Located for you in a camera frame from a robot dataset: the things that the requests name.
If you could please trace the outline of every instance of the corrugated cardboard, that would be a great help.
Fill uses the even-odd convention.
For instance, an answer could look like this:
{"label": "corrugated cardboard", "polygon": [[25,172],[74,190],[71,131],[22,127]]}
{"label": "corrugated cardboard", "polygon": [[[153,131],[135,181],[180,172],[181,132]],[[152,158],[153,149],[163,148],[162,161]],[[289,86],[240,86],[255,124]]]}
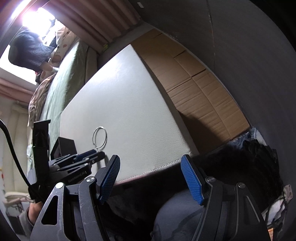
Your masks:
{"label": "corrugated cardboard", "polygon": [[131,44],[167,91],[200,153],[249,128],[221,83],[181,45],[155,29]]}

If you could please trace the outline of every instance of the white leatherette surface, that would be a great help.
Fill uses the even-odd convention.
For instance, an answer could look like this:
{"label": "white leatherette surface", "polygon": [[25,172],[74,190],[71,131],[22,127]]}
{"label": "white leatherette surface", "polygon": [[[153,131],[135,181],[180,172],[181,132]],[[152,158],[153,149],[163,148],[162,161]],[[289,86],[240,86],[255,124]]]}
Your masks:
{"label": "white leatherette surface", "polygon": [[[104,65],[61,115],[60,136],[73,139],[78,153],[93,149],[94,130],[103,126],[102,151],[117,154],[117,183],[159,172],[198,151],[164,88],[131,45]],[[99,130],[96,143],[104,142]],[[102,160],[92,173],[105,166]]]}

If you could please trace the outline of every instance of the metal split ring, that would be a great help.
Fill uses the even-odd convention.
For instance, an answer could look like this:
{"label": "metal split ring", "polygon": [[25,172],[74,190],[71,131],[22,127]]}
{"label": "metal split ring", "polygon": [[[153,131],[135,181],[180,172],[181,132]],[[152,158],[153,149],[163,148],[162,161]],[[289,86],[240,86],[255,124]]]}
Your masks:
{"label": "metal split ring", "polygon": [[[96,145],[96,135],[97,135],[99,129],[104,130],[105,133],[106,133],[104,143],[103,143],[101,146],[97,146],[97,145]],[[102,127],[102,126],[100,126],[100,127],[98,127],[97,129],[95,129],[95,131],[94,131],[94,133],[93,133],[93,138],[92,138],[92,140],[93,140],[93,145],[94,145],[94,147],[95,147],[97,150],[99,150],[100,148],[103,149],[103,148],[105,147],[106,143],[107,143],[107,131],[106,131],[106,129],[105,129],[104,127]]]}

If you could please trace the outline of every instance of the black power cord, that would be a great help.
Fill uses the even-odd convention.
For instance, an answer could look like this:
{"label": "black power cord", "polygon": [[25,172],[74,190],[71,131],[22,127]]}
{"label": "black power cord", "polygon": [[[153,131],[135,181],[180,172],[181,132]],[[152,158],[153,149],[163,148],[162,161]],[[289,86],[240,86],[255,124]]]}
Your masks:
{"label": "black power cord", "polygon": [[12,141],[11,141],[11,138],[10,138],[10,135],[9,135],[9,131],[6,127],[6,125],[3,123],[3,121],[0,119],[0,128],[1,130],[4,132],[4,135],[6,137],[6,141],[8,143],[8,146],[9,146],[9,149],[10,149],[10,152],[11,152],[11,155],[12,155],[12,158],[17,166],[17,169],[19,171],[19,173],[21,174],[23,180],[25,181],[25,183],[27,184],[28,186],[28,189],[31,190],[35,195],[36,197],[38,197],[43,203],[45,203],[45,200],[41,197],[41,195],[38,193],[38,191],[36,191],[32,186],[31,184],[29,183],[27,177],[25,176],[21,166],[20,166],[20,163],[17,159],[17,155],[15,154],[15,150],[13,148],[13,144],[12,144]]}

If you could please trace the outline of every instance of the brown patterned cloth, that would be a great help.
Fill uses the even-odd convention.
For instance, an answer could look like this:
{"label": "brown patterned cloth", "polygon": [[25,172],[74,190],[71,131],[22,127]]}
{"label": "brown patterned cloth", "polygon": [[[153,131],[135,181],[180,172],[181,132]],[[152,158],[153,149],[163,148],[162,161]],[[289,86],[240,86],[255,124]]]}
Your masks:
{"label": "brown patterned cloth", "polygon": [[37,87],[29,103],[29,123],[28,126],[33,128],[33,123],[40,119],[40,115],[47,97],[49,87],[56,73],[48,77]]}
{"label": "brown patterned cloth", "polygon": [[[63,26],[60,30],[57,31],[56,36],[58,47],[54,53],[54,56],[57,59],[59,59],[59,61],[54,62],[51,58],[49,60],[49,64],[53,67],[59,67],[61,61],[63,60],[64,56],[68,53],[69,48],[71,47],[72,43],[76,38],[76,35],[65,26]],[[51,71],[42,71],[42,74],[40,76],[40,82],[44,81],[52,74],[53,72]]]}

